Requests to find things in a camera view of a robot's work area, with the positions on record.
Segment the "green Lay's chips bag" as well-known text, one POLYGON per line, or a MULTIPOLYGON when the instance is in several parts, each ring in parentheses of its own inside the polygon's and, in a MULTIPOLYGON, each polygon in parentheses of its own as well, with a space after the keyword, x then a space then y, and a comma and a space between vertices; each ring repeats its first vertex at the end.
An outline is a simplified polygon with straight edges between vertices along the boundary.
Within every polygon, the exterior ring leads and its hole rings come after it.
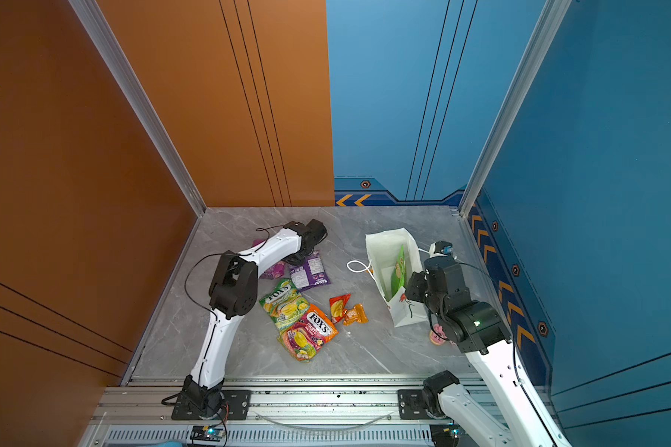
POLYGON ((400 296, 399 291, 406 288, 406 246, 402 245, 395 259, 393 271, 391 272, 391 300, 400 296))

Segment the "white floral paper bag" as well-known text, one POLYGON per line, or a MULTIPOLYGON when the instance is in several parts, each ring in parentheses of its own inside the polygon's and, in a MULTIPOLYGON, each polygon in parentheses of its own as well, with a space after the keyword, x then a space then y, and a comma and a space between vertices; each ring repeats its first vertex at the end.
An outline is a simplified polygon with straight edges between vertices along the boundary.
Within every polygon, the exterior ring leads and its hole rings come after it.
POLYGON ((351 260, 347 268, 354 274, 368 274, 376 284, 395 328, 428 320, 425 305, 409 299, 406 286, 414 273, 423 270, 421 251, 404 228, 365 236, 367 261, 351 260))

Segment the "orange Fox's fruits candy bag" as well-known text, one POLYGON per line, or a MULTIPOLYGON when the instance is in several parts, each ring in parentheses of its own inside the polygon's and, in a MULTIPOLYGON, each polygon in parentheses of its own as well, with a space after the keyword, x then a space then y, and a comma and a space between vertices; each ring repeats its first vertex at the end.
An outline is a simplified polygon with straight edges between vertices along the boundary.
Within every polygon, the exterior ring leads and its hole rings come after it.
POLYGON ((297 361, 310 361, 339 331, 316 305, 309 309, 279 337, 280 344, 297 361))

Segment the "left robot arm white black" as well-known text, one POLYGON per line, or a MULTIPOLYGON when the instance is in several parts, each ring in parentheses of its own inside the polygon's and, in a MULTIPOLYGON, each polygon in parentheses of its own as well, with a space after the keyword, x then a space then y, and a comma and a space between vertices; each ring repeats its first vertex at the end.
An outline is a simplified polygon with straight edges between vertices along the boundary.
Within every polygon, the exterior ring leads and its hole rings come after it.
POLYGON ((257 304, 261 275, 281 261, 297 266, 326 237, 325 225, 316 219, 290 222, 253 248, 216 255, 218 264, 208 288, 210 302, 206 307, 209 323, 190 373, 199 387, 211 390, 223 383, 227 356, 238 327, 257 304))

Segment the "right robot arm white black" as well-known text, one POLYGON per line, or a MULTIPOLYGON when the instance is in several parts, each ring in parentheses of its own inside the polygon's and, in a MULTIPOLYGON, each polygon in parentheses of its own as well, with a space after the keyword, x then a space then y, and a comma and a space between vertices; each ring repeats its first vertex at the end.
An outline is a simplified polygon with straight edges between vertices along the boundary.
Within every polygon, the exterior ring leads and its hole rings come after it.
POLYGON ((451 255, 436 253, 412 275, 406 297, 423 303, 452 342, 475 368, 494 398, 503 419, 477 403, 451 372, 439 372, 423 382, 426 411, 449 418, 479 446, 567 446, 529 379, 506 322, 487 302, 471 297, 462 269, 451 255))

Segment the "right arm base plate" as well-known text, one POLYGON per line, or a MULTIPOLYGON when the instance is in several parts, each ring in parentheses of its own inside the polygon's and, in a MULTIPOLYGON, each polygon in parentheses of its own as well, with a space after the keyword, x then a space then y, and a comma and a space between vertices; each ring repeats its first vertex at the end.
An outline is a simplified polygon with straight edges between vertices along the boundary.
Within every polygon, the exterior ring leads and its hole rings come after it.
POLYGON ((432 419, 422 389, 399 389, 397 400, 399 417, 402 420, 432 419))

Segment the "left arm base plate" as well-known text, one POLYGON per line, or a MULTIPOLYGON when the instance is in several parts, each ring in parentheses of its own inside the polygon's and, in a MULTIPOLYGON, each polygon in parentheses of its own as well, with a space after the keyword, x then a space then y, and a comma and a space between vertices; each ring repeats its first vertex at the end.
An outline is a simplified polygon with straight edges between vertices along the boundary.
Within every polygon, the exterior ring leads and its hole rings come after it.
POLYGON ((181 391, 171 420, 243 421, 247 418, 251 390, 181 391))

